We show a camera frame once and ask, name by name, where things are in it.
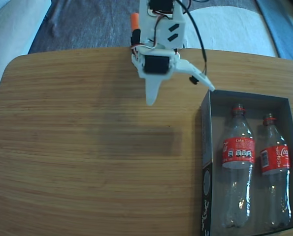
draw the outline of gray carpet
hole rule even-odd
[[[193,2],[191,10],[236,6],[259,12],[255,0]],[[130,14],[139,0],[52,0],[30,53],[130,45]]]
[[[293,24],[279,0],[257,0],[279,57],[293,60]]]

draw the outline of coca-cola label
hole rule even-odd
[[[235,137],[223,142],[223,164],[233,161],[255,162],[255,141],[247,137]]]
[[[262,173],[272,170],[290,168],[288,146],[272,146],[260,152]]]

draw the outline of coca-cola bottle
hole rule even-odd
[[[223,142],[224,202],[221,223],[225,228],[245,225],[250,216],[250,184],[255,162],[255,141],[242,104],[232,107],[232,120]]]
[[[291,220],[289,198],[290,158],[284,138],[275,126],[276,118],[272,114],[263,117],[266,127],[264,150],[260,152],[262,178],[267,188],[264,198],[267,228],[286,227]]]

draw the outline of wooden table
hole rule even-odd
[[[217,89],[293,111],[293,61],[207,53]],[[181,55],[203,68],[200,51]],[[0,235],[198,235],[206,92],[176,74],[148,107],[126,48],[15,59],[0,86]]]

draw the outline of black box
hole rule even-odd
[[[256,141],[256,161],[250,187],[251,210],[250,218],[241,228],[223,228],[219,214],[222,201],[222,183],[218,181],[222,173],[222,153],[220,156],[219,142],[225,130],[225,123],[230,119],[233,104],[242,103],[246,109],[246,120],[254,133]],[[262,226],[263,218],[263,184],[261,181],[260,148],[263,132],[262,117],[273,113],[277,118],[277,128],[287,141],[290,170],[290,205],[292,219],[287,228],[268,231]],[[202,118],[202,216],[201,236],[260,236],[293,228],[293,118],[287,98],[221,91],[208,92],[201,105]]]

